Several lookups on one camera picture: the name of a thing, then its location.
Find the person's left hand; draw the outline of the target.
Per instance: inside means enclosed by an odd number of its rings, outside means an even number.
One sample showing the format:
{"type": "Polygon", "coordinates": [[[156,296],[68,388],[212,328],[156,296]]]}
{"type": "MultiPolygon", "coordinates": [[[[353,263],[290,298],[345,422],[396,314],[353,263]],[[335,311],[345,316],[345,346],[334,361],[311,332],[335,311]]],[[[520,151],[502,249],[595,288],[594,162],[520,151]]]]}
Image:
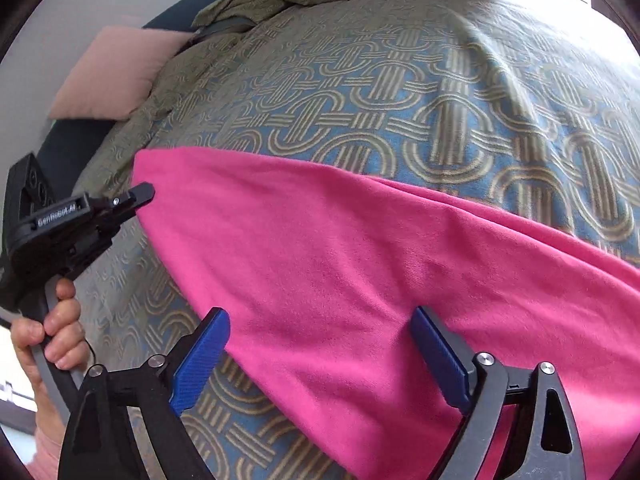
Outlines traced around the person's left hand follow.
{"type": "Polygon", "coordinates": [[[49,337],[44,356],[58,370],[85,370],[90,358],[85,330],[80,322],[80,303],[76,288],[68,278],[61,278],[55,286],[58,303],[42,323],[29,318],[17,318],[11,326],[11,340],[18,362],[34,393],[43,387],[32,355],[32,348],[49,337]]]}

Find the person's left forearm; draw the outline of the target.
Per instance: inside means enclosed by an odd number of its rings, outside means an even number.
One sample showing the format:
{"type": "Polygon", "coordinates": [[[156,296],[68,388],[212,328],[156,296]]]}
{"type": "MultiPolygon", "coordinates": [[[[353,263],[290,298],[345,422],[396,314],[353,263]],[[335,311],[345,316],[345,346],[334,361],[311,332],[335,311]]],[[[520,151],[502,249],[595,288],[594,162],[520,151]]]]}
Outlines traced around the person's left forearm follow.
{"type": "Polygon", "coordinates": [[[36,480],[56,479],[65,425],[45,388],[41,387],[36,391],[35,400],[37,405],[36,452],[26,468],[36,480]]]}

